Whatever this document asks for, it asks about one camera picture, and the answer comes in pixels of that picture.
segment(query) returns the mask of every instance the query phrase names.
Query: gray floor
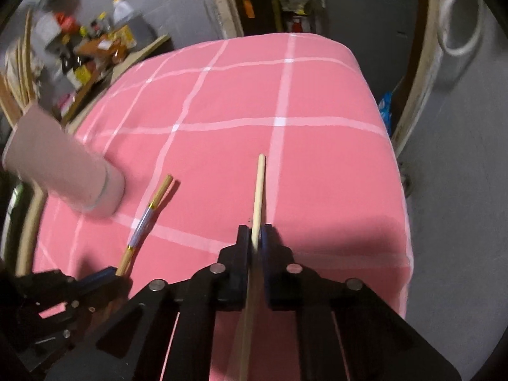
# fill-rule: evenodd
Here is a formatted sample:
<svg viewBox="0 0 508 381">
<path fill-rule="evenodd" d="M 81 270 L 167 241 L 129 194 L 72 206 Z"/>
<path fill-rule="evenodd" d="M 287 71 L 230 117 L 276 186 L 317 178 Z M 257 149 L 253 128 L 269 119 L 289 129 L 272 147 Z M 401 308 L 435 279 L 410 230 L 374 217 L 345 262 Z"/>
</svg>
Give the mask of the gray floor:
<svg viewBox="0 0 508 381">
<path fill-rule="evenodd" d="M 508 325 L 508 39 L 488 13 L 445 59 L 401 161 L 415 252 L 407 320 L 469 380 Z"/>
</svg>

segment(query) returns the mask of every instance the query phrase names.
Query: plastic jug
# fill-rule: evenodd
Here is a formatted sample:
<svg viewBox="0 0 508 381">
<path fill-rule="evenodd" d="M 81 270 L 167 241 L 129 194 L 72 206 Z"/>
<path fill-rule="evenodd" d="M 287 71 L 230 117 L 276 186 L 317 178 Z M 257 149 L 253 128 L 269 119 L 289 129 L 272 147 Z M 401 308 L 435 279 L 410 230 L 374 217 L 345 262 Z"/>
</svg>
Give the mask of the plastic jug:
<svg viewBox="0 0 508 381">
<path fill-rule="evenodd" d="M 134 13 L 134 8 L 125 0 L 113 0 L 113 22 L 115 24 L 128 20 Z"/>
</svg>

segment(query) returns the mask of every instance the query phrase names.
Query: silver screw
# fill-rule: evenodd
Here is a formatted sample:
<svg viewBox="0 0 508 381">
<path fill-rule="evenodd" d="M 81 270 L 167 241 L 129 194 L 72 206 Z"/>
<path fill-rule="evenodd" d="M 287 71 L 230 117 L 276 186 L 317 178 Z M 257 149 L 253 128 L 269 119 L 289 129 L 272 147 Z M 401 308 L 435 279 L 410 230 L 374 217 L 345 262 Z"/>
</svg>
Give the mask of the silver screw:
<svg viewBox="0 0 508 381">
<path fill-rule="evenodd" d="M 222 272 L 225 271 L 225 265 L 224 264 L 211 264 L 210 265 L 210 272 L 212 274 L 222 274 Z"/>
<path fill-rule="evenodd" d="M 301 271 L 303 271 L 303 268 L 300 264 L 289 264 L 286 266 L 286 271 L 288 271 L 290 274 L 299 274 Z"/>
<path fill-rule="evenodd" d="M 154 292 L 160 291 L 165 286 L 166 282 L 164 282 L 164 280 L 162 279 L 154 279 L 152 282 L 148 284 L 148 287 Z"/>
<path fill-rule="evenodd" d="M 351 278 L 346 281 L 346 286 L 352 291 L 359 291 L 363 288 L 363 282 L 358 278 Z"/>
</svg>

